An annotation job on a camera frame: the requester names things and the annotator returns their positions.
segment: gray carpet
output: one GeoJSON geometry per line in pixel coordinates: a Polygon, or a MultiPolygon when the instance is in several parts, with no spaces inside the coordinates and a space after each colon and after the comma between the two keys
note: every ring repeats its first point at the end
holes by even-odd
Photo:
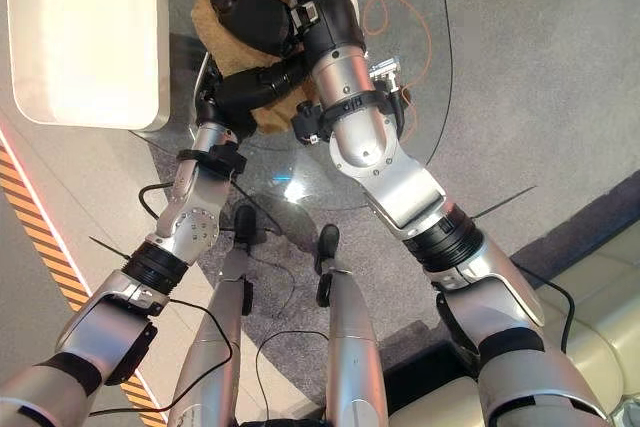
{"type": "MultiPolygon", "coordinates": [[[[366,1],[360,0],[361,8],[366,1]]],[[[409,152],[426,160],[445,119],[451,64],[443,0],[407,1],[427,22],[432,38],[428,75],[411,88],[420,123],[407,143],[409,152]]],[[[191,2],[171,0],[175,33],[190,34],[184,19],[189,10],[185,5],[191,2]]],[[[536,186],[479,221],[508,253],[542,238],[640,168],[639,4],[448,0],[453,98],[429,168],[470,214],[536,186]]],[[[380,25],[381,9],[372,6],[371,29],[380,25]]],[[[402,3],[388,0],[388,9],[386,33],[367,38],[370,58],[377,62],[399,54],[402,77],[409,81],[424,63],[425,34],[418,17],[402,3]]],[[[182,69],[180,76],[172,108],[184,115],[194,74],[182,69]]],[[[176,140],[180,136],[167,141],[169,137],[161,133],[153,140],[170,153],[186,142],[176,140]]],[[[171,155],[153,150],[161,177],[171,178],[171,155]]],[[[368,209],[358,208],[362,201],[357,188],[332,170],[326,146],[305,150],[283,134],[253,138],[243,152],[250,164],[240,184],[273,212],[290,238],[269,235],[256,256],[289,268],[297,285],[273,325],[291,279],[280,268],[255,264],[256,308],[245,322],[254,341],[271,328],[326,329],[327,313],[313,302],[315,278],[308,253],[326,222],[342,230],[341,254],[362,287],[386,366],[444,335],[433,292],[419,266],[368,209]],[[286,185],[274,176],[289,168],[309,180],[310,195],[302,207],[278,198],[286,185]]],[[[234,194],[231,204],[240,199],[234,194]]],[[[228,243],[221,242],[203,259],[205,270],[219,262],[225,246],[228,243]]],[[[326,355],[321,343],[302,337],[279,342],[267,346],[265,354],[305,393],[321,398],[326,355]]]]}

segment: robotic arm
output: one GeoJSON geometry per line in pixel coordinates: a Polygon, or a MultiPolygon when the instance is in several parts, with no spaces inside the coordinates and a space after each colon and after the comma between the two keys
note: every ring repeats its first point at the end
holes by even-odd
{"type": "MultiPolygon", "coordinates": [[[[335,0],[313,2],[322,21],[304,46],[323,109],[320,127],[331,130],[332,160],[363,187],[372,210],[440,292],[443,320],[478,359],[486,424],[606,425],[585,380],[544,338],[543,312],[529,284],[402,150],[380,113],[354,9],[335,0]]],[[[331,405],[328,399],[327,418],[340,425],[342,412],[331,405]]]]}

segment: orange cable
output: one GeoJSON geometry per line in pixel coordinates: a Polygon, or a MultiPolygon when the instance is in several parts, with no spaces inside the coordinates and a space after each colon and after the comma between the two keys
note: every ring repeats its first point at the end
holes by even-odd
{"type": "MultiPolygon", "coordinates": [[[[362,16],[362,23],[363,23],[363,29],[365,31],[365,33],[367,35],[370,36],[375,36],[375,35],[379,35],[383,32],[385,32],[387,30],[387,27],[389,26],[389,10],[387,7],[387,3],[385,2],[385,0],[377,0],[380,2],[380,5],[383,8],[384,11],[384,20],[382,22],[382,26],[379,27],[378,29],[370,29],[369,25],[368,25],[368,21],[369,21],[369,11],[373,6],[373,3],[376,0],[368,0],[367,3],[365,4],[364,7],[364,12],[363,12],[363,16],[362,16]]],[[[431,29],[429,29],[429,24],[427,23],[427,21],[424,19],[424,17],[420,14],[420,12],[418,12],[418,9],[415,8],[415,6],[409,2],[408,0],[396,0],[398,2],[400,2],[401,4],[403,4],[407,9],[409,9],[409,11],[411,13],[413,13],[416,18],[418,19],[418,21],[420,22],[424,32],[425,32],[425,41],[426,41],[426,46],[427,46],[427,55],[426,55],[426,59],[424,62],[424,65],[422,67],[422,70],[420,71],[420,73],[414,78],[412,79],[410,82],[408,82],[403,88],[402,88],[402,98],[405,100],[405,102],[407,102],[409,109],[411,109],[411,113],[413,116],[413,122],[411,124],[411,126],[409,127],[409,129],[407,130],[407,132],[404,135],[404,139],[402,140],[402,143],[407,142],[411,136],[415,133],[415,131],[418,128],[419,125],[419,119],[418,119],[418,111],[415,107],[415,104],[413,102],[411,102],[411,100],[408,98],[407,96],[407,90],[410,87],[413,87],[414,85],[416,85],[417,83],[419,83],[422,79],[424,79],[427,76],[427,73],[429,72],[429,67],[431,66],[431,60],[433,57],[433,46],[432,46],[432,39],[431,39],[431,29]]]]}

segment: black clamp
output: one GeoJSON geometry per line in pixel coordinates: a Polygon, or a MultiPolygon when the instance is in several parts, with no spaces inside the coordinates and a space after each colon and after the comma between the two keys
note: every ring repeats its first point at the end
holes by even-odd
{"type": "Polygon", "coordinates": [[[381,112],[388,111],[388,101],[384,92],[368,90],[332,105],[324,112],[319,105],[309,101],[298,105],[298,113],[291,119],[296,139],[302,144],[315,144],[318,140],[328,142],[333,132],[333,124],[345,115],[376,106],[381,112]]]}
{"type": "Polygon", "coordinates": [[[201,150],[181,150],[178,161],[195,160],[215,175],[224,179],[235,178],[244,172],[247,159],[238,153],[238,144],[227,142],[224,145],[214,145],[209,152],[201,150]]]}

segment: robotic leg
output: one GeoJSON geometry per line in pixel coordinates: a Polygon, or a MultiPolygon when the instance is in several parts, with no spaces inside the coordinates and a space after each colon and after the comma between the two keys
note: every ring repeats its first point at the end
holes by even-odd
{"type": "MultiPolygon", "coordinates": [[[[228,427],[235,419],[240,376],[241,316],[251,310],[252,285],[246,280],[250,243],[255,237],[255,211],[248,206],[236,213],[236,241],[218,273],[209,311],[213,312],[233,350],[229,362],[196,384],[171,409],[170,427],[228,427]]],[[[202,319],[196,338],[184,361],[176,395],[183,392],[207,369],[229,356],[229,347],[208,316],[202,319]]]]}
{"type": "Polygon", "coordinates": [[[327,420],[334,427],[386,427],[387,398],[376,336],[367,305],[351,271],[335,257],[338,229],[327,225],[319,246],[335,240],[321,260],[318,303],[331,309],[327,420]]]}

